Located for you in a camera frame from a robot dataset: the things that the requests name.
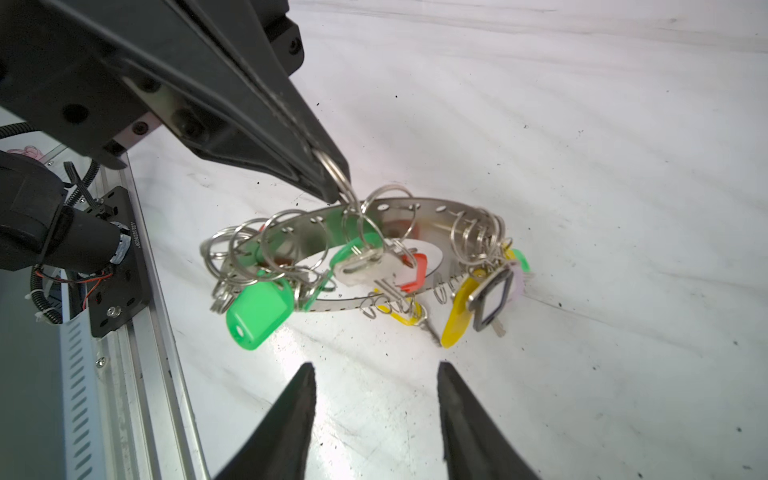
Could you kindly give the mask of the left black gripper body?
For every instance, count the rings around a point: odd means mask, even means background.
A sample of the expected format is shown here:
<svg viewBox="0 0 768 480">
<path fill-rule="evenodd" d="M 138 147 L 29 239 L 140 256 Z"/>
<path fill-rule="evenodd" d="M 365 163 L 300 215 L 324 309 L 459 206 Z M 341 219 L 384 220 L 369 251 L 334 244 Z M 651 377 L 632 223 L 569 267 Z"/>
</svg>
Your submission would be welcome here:
<svg viewBox="0 0 768 480">
<path fill-rule="evenodd" d="M 108 46 L 56 12 L 55 2 L 2 3 L 1 104 L 75 151 L 119 168 L 122 153 L 141 138 L 138 122 L 165 124 L 106 63 Z"/>
</svg>

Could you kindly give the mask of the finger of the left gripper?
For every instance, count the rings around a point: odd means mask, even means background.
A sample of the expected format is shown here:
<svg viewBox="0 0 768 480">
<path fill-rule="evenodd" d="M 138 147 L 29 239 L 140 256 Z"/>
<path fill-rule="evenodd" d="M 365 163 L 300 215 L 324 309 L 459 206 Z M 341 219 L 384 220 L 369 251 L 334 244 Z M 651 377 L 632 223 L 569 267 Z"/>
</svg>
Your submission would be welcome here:
<svg viewBox="0 0 768 480">
<path fill-rule="evenodd" d="M 349 165 L 291 75 L 304 42 L 285 1 L 57 1 L 106 63 L 196 156 L 327 203 Z"/>
</svg>

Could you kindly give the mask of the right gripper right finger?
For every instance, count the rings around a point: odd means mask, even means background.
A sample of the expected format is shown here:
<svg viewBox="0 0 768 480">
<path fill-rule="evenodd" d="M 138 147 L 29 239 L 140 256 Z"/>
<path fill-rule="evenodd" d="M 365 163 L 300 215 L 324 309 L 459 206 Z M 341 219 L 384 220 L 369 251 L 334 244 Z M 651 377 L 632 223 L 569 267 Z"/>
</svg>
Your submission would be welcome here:
<svg viewBox="0 0 768 480">
<path fill-rule="evenodd" d="M 450 480 L 538 477 L 447 361 L 439 365 L 437 390 L 444 461 Z"/>
</svg>

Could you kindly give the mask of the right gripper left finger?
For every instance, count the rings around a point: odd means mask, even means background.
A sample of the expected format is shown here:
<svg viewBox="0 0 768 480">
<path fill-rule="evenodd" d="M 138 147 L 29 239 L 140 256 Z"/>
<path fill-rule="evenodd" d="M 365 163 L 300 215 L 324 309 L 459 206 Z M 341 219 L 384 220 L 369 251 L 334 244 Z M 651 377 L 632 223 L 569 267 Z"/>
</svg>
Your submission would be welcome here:
<svg viewBox="0 0 768 480">
<path fill-rule="evenodd" d="M 303 479 L 315 418 L 312 363 L 302 364 L 219 479 Z"/>
</svg>

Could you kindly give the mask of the round metal key organizer disc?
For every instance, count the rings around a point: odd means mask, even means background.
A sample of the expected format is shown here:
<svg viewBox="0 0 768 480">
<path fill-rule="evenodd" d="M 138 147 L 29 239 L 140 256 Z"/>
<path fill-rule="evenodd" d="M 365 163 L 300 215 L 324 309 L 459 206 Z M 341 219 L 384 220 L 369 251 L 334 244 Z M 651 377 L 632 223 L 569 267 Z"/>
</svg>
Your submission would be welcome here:
<svg viewBox="0 0 768 480">
<path fill-rule="evenodd" d="M 405 293 L 398 280 L 408 268 L 404 257 L 413 253 L 427 256 L 426 279 L 420 290 Z M 200 254 L 216 280 L 212 309 L 219 314 L 248 286 L 280 279 L 293 288 L 294 312 L 360 309 L 371 315 L 378 306 L 411 312 L 427 293 L 445 303 L 480 268 L 488 276 L 516 265 L 509 298 L 520 296 L 532 275 L 499 215 L 417 197 L 397 185 L 359 204 L 288 209 L 226 227 L 201 244 Z"/>
</svg>

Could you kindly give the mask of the green key tag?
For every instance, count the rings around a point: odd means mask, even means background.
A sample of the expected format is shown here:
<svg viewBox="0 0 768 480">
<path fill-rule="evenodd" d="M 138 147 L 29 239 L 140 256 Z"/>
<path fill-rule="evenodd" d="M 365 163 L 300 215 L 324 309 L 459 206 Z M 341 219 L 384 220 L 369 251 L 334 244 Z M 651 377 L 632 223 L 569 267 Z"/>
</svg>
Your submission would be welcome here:
<svg viewBox="0 0 768 480">
<path fill-rule="evenodd" d="M 294 291 L 284 279 L 245 288 L 226 312 L 226 325 L 238 346 L 256 350 L 294 312 Z"/>
</svg>

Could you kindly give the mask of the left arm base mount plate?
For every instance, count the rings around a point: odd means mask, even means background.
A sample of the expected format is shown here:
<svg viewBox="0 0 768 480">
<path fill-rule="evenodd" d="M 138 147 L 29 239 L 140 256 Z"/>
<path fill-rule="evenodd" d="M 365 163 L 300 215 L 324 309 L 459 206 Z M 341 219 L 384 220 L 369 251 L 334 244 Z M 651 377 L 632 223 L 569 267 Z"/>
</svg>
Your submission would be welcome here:
<svg viewBox="0 0 768 480">
<path fill-rule="evenodd" d="M 120 329 L 151 302 L 152 289 L 140 239 L 137 217 L 129 191 L 116 186 L 102 197 L 94 215 L 115 225 L 121 232 L 121 262 L 112 265 L 88 298 L 91 335 L 103 338 Z"/>
</svg>

